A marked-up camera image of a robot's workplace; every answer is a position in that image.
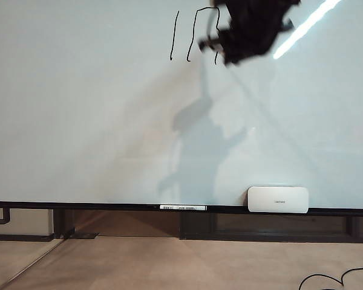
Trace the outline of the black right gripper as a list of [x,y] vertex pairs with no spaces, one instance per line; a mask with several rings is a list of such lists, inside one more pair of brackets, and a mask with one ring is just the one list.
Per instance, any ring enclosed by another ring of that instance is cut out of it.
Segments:
[[294,28],[286,13],[300,5],[300,0],[240,0],[211,1],[213,7],[226,6],[229,28],[217,33],[216,38],[199,41],[200,50],[207,48],[220,53],[224,64],[239,64],[242,60],[265,55],[280,33]]

